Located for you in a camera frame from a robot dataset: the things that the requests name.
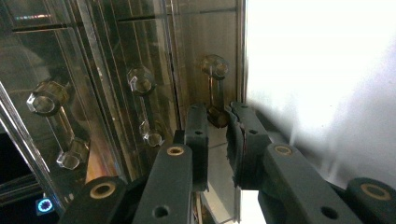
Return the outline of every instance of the dark background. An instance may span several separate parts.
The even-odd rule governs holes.
[[[20,152],[14,147],[8,135],[6,133],[0,133],[0,185],[29,174],[31,174],[29,167],[24,162]],[[0,207],[0,223],[57,223],[59,217],[56,212],[40,217],[37,216],[35,212],[35,201],[42,197],[42,195],[37,195]]]

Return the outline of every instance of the glowing blue ring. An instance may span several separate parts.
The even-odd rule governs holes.
[[[42,208],[43,203],[48,203],[49,204],[48,208]],[[40,211],[42,213],[48,212],[49,210],[52,209],[52,207],[53,207],[53,205],[52,205],[52,202],[50,201],[50,199],[44,199],[41,202],[39,202],[37,205],[38,211]]]

